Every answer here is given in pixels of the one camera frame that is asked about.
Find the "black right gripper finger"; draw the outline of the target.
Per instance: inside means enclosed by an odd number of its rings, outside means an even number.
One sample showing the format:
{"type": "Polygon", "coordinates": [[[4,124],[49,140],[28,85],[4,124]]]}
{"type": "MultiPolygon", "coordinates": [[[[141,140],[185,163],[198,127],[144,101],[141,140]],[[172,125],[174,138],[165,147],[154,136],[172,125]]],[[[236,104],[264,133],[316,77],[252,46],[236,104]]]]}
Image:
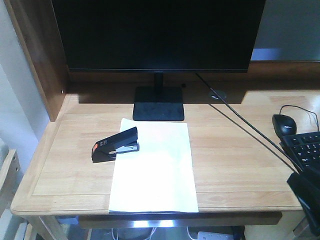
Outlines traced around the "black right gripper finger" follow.
{"type": "Polygon", "coordinates": [[[320,171],[314,167],[307,167],[301,173],[293,172],[287,183],[303,208],[310,231],[319,237],[320,171]]]}

